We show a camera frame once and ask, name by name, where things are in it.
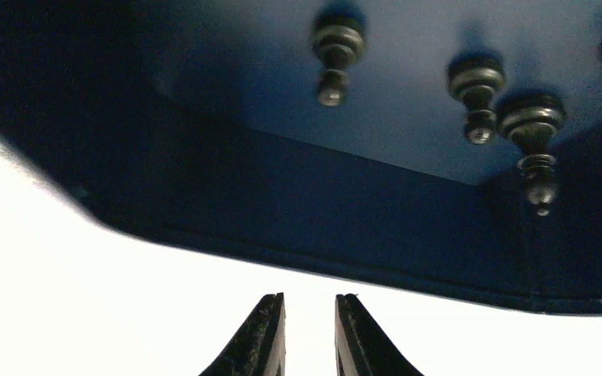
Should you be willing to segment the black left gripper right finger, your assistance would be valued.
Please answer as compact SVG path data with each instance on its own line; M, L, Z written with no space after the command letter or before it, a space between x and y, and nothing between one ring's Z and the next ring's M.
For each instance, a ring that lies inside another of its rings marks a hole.
M420 375L355 294L335 297L338 375Z

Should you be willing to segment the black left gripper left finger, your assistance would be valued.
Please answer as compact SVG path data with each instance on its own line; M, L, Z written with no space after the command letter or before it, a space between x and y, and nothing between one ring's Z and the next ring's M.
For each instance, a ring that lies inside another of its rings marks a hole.
M284 294L264 295L219 355L201 373L219 376L284 375Z

